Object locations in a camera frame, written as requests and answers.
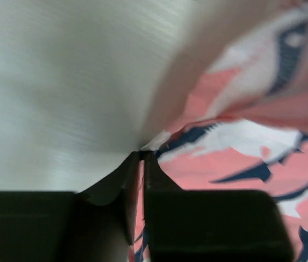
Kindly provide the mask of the pink shark print shorts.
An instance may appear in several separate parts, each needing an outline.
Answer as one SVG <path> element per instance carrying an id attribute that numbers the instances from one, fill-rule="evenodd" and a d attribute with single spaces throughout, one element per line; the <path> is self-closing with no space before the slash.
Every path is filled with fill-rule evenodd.
<path id="1" fill-rule="evenodd" d="M 229 44 L 144 150 L 185 189 L 270 194 L 308 261 L 308 1 Z"/>

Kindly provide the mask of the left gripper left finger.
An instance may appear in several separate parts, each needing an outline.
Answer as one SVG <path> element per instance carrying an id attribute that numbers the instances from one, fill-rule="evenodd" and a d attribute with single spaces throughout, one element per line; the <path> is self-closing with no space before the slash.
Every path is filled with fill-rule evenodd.
<path id="1" fill-rule="evenodd" d="M 80 199 L 94 207 L 111 208 L 129 245 L 133 245 L 135 239 L 139 166 L 140 153 L 131 152 L 119 167 L 77 194 Z"/>

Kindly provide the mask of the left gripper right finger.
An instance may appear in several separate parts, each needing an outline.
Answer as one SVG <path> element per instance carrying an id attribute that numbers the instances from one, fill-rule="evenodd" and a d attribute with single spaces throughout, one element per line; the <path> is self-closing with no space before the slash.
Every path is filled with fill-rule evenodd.
<path id="1" fill-rule="evenodd" d="M 186 209 L 182 190 L 166 175 L 153 152 L 144 157 L 144 238 L 151 257 L 186 256 Z"/>

